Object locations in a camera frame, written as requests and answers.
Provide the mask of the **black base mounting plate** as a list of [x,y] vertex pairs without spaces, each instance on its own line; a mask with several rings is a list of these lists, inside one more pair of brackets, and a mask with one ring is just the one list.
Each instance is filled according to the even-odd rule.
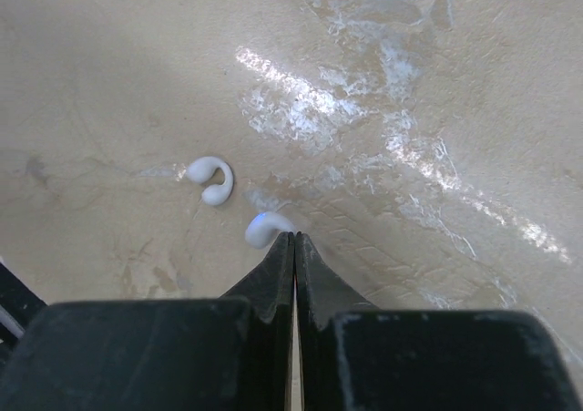
[[23,284],[4,262],[0,264],[1,370],[33,318],[46,303]]

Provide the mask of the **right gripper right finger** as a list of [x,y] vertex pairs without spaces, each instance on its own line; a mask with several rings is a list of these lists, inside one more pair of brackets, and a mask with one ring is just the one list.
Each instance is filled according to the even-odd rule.
[[579,410],[553,339],[508,310],[383,310],[295,238],[307,410]]

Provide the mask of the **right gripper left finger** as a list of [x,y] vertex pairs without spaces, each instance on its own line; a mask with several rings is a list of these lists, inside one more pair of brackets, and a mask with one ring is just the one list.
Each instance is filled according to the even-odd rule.
[[58,303],[1,376],[4,410],[287,410],[294,238],[218,298]]

